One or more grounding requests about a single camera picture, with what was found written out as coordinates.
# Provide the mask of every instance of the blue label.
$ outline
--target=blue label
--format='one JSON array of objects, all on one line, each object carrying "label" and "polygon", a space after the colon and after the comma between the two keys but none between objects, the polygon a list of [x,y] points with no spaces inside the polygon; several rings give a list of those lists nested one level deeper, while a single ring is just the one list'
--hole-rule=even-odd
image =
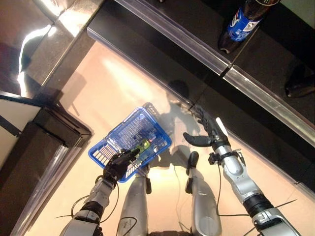
[{"label": "blue label", "polygon": [[259,21],[250,21],[244,16],[242,8],[239,8],[232,22],[228,25],[227,28],[231,39],[233,41],[245,40],[245,38],[256,27]]}]

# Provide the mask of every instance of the floor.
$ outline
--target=floor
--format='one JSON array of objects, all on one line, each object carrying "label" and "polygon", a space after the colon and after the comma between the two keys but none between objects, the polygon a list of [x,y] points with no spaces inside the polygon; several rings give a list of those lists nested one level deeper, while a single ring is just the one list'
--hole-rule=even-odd
[{"label": "floor", "polygon": [[[68,215],[72,204],[89,193],[95,178],[102,173],[102,169],[88,157],[89,148],[106,136],[136,107],[147,102],[151,102],[157,109],[160,114],[158,120],[173,141],[170,155],[166,157],[167,165],[153,167],[149,173],[152,183],[152,194],[147,196],[149,231],[179,231],[178,221],[190,227],[191,195],[184,191],[187,176],[184,167],[177,161],[181,156],[187,156],[193,150],[199,152],[197,168],[204,175],[215,196],[218,195],[218,168],[210,166],[207,161],[210,148],[191,147],[182,136],[184,131],[205,134],[202,127],[174,96],[110,49],[95,43],[69,79],[63,93],[63,106],[90,127],[94,136],[26,236],[60,234],[70,217],[56,217]],[[275,206],[297,199],[280,209],[301,235],[315,236],[314,195],[309,195],[301,186],[292,184],[293,180],[237,138],[230,136],[229,139],[233,149],[242,149],[250,176]],[[120,184],[120,198],[116,210],[101,224],[106,236],[116,234],[124,196],[131,182],[132,180],[129,180]],[[104,217],[112,211],[116,198],[117,192],[114,190]],[[79,203],[74,211],[79,210],[81,206],[82,203]],[[224,178],[219,208],[221,214],[245,213]],[[249,217],[222,217],[221,223],[223,236],[242,236],[252,228]],[[257,232],[253,231],[248,235],[255,236]]]}]

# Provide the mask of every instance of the blue plastic basket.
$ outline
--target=blue plastic basket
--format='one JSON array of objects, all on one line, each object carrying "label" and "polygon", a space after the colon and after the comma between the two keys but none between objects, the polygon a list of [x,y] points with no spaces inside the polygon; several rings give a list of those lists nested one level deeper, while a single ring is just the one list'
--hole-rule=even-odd
[{"label": "blue plastic basket", "polygon": [[110,158],[121,149],[135,149],[143,140],[150,146],[128,166],[125,176],[119,182],[126,182],[138,168],[142,168],[171,144],[170,137],[143,107],[136,108],[123,122],[89,150],[90,158],[104,168]]}]

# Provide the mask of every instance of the robotic arm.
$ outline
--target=robotic arm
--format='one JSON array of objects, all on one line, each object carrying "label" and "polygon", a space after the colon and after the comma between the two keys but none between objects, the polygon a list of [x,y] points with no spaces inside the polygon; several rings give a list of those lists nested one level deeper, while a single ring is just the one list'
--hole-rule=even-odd
[{"label": "robotic arm", "polygon": [[233,192],[252,218],[261,236],[299,236],[296,229],[281,212],[274,208],[256,183],[249,177],[244,158],[238,150],[232,150],[227,132],[220,118],[213,119],[200,106],[195,108],[198,122],[208,136],[191,136],[184,133],[186,141],[197,147],[212,147],[210,165],[223,167],[223,175],[232,186]]},{"label": "robotic arm", "polygon": [[109,196],[117,181],[126,173],[130,161],[134,161],[139,152],[139,149],[122,150],[121,154],[111,158],[104,168],[103,176],[95,183],[83,207],[66,225],[61,236],[103,236],[99,223],[109,204]]}]

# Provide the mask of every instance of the bottle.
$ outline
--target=bottle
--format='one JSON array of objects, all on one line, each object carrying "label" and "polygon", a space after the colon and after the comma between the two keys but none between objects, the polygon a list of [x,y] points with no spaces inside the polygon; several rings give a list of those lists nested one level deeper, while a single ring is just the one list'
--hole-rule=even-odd
[{"label": "bottle", "polygon": [[219,38],[219,49],[233,52],[258,25],[268,10],[280,0],[245,0]]}]

